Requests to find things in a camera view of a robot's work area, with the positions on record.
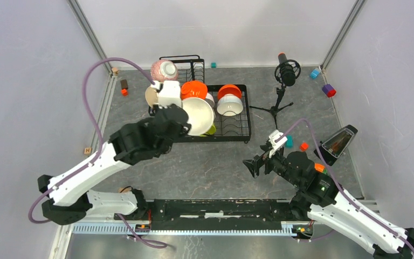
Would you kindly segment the orange bowl tier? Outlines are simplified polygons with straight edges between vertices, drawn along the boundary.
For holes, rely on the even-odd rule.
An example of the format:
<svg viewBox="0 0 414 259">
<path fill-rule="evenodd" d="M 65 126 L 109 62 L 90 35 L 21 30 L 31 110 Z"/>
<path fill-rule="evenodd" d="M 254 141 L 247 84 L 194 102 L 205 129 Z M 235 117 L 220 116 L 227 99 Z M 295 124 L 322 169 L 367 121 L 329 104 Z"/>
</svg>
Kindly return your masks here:
<svg viewBox="0 0 414 259">
<path fill-rule="evenodd" d="M 184 83 L 181 87 L 181 99 L 182 100 L 186 98 L 191 98 L 191 97 L 205 99 L 207 94 L 208 94 L 208 88 L 201 81 L 197 81 L 197 80 L 188 81 Z"/>
</svg>

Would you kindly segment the white bowl grey rim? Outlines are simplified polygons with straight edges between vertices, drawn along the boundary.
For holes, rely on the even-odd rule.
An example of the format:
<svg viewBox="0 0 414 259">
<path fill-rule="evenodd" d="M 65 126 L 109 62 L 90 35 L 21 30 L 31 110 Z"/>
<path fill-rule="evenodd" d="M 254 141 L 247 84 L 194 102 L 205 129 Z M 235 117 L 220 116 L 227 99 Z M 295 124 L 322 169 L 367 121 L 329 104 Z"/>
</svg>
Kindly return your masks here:
<svg viewBox="0 0 414 259">
<path fill-rule="evenodd" d="M 241 99 L 233 94 L 227 94 L 217 103 L 217 112 L 220 115 L 231 117 L 242 113 L 244 107 Z"/>
</svg>

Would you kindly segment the orange bowl rack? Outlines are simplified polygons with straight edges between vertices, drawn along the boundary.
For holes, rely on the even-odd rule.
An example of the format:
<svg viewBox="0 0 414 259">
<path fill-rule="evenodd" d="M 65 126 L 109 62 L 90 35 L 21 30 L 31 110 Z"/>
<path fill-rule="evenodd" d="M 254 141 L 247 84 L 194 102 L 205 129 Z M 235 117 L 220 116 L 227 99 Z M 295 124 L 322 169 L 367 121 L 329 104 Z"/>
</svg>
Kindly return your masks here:
<svg viewBox="0 0 414 259">
<path fill-rule="evenodd" d="M 226 96 L 227 94 L 233 94 L 234 96 L 238 97 L 239 99 L 242 98 L 242 92 L 238 86 L 233 84 L 227 84 L 222 86 L 217 94 L 217 99 L 220 100 L 222 97 Z"/>
</svg>

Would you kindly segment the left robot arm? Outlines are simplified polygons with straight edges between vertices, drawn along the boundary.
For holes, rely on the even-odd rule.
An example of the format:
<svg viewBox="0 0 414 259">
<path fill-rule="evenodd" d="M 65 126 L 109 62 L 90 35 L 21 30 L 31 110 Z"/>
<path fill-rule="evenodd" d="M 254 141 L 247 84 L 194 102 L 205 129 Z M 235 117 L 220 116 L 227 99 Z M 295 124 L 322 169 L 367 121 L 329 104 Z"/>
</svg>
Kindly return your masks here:
<svg viewBox="0 0 414 259">
<path fill-rule="evenodd" d="M 92 187 L 138 162 L 168 153 L 174 141 L 191 129 L 188 119 L 187 112 L 176 105 L 163 108 L 154 117 L 122 126 L 97 152 L 69 171 L 54 177 L 40 176 L 39 190 L 47 197 L 42 203 L 43 216 L 58 225 L 72 224 L 93 214 L 143 219 L 148 204 L 141 190 L 104 193 Z"/>
</svg>

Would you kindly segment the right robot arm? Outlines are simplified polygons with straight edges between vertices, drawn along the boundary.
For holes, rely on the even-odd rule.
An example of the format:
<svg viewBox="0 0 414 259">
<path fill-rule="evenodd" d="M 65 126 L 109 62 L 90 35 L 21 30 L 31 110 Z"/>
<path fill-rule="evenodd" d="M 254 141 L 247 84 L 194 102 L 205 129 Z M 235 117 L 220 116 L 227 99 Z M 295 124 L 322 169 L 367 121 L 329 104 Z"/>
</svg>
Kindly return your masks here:
<svg viewBox="0 0 414 259">
<path fill-rule="evenodd" d="M 323 223 L 374 258 L 414 258 L 414 228 L 396 226 L 362 205 L 331 176 L 317 171 L 306 153 L 272 153 L 269 143 L 262 149 L 262 155 L 243 164 L 255 178 L 263 168 L 265 174 L 275 172 L 296 188 L 289 203 L 294 219 Z"/>
</svg>

